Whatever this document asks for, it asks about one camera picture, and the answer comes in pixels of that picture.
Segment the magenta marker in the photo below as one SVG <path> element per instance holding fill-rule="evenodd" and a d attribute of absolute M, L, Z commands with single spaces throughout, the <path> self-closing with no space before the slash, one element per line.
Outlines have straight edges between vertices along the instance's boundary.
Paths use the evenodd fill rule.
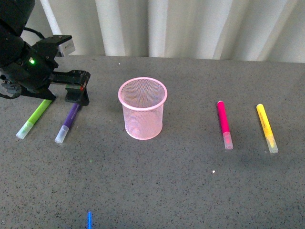
<path fill-rule="evenodd" d="M 61 127 L 61 130 L 57 134 L 57 137 L 55 139 L 56 143 L 63 143 L 63 141 L 75 119 L 75 116 L 80 108 L 81 108 L 81 105 L 73 104 L 65 122 L 63 123 L 63 125 Z"/>
<path fill-rule="evenodd" d="M 219 101 L 217 103 L 217 108 L 218 108 L 221 130 L 224 136 L 224 147 L 225 149 L 233 149 L 229 123 L 228 123 L 227 115 L 225 113 L 225 107 L 223 101 Z"/>

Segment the marker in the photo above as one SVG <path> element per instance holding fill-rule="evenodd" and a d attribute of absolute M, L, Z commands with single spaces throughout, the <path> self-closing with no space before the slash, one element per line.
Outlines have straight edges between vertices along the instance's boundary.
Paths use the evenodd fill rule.
<path fill-rule="evenodd" d="M 16 134 L 17 138 L 24 139 L 24 137 L 28 134 L 28 132 L 35 125 L 37 120 L 42 116 L 44 111 L 48 108 L 48 106 L 52 103 L 52 100 L 43 100 L 42 103 L 37 107 L 36 111 L 30 116 L 30 118 L 26 121 L 23 127 Z"/>
<path fill-rule="evenodd" d="M 225 113 L 225 107 L 223 101 L 218 101 L 217 103 L 219 120 L 221 125 L 221 130 L 224 137 L 224 147 L 225 149 L 233 149 L 232 138 L 230 134 L 229 123 L 227 119 L 227 115 Z"/>
<path fill-rule="evenodd" d="M 267 140 L 267 144 L 269 147 L 269 151 L 270 153 L 277 153 L 278 152 L 278 148 L 275 142 L 275 137 L 273 136 L 272 130 L 271 130 L 271 126 L 269 124 L 268 118 L 267 118 L 267 114 L 265 111 L 265 108 L 262 104 L 259 104 L 256 106 L 257 112 L 258 112 L 258 116 L 259 119 L 261 120 L 261 124 L 262 124 L 262 128 Z"/>
<path fill-rule="evenodd" d="M 55 138 L 55 142 L 56 143 L 63 143 L 74 119 L 75 119 L 75 116 L 78 112 L 78 110 L 81 108 L 81 105 L 79 104 L 73 104 L 65 122 L 63 123 L 63 125 L 61 126 L 61 129 L 60 131 L 58 132 L 57 134 L 57 137 Z"/>
<path fill-rule="evenodd" d="M 88 212 L 88 229 L 92 228 L 92 213 L 89 211 Z"/>

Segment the pink mesh cup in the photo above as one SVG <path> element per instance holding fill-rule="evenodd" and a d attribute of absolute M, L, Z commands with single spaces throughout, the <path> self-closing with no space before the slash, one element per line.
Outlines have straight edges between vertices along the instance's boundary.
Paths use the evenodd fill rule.
<path fill-rule="evenodd" d="M 166 87 L 158 80 L 139 77 L 125 82 L 119 89 L 125 129 L 136 139 L 148 140 L 162 130 Z"/>

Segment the green led light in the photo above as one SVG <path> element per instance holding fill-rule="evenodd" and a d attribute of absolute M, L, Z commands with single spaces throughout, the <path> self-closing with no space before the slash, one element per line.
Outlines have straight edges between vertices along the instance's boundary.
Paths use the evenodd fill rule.
<path fill-rule="evenodd" d="M 35 60 L 34 60 L 32 57 L 30 57 L 29 62 L 30 62 L 31 64 L 35 64 Z"/>

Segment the white curtain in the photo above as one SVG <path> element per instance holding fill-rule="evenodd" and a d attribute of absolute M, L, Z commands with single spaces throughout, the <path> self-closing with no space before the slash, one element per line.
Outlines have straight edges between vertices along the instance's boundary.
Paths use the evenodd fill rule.
<path fill-rule="evenodd" d="M 27 27 L 73 54 L 305 62 L 305 0 L 36 0 Z"/>

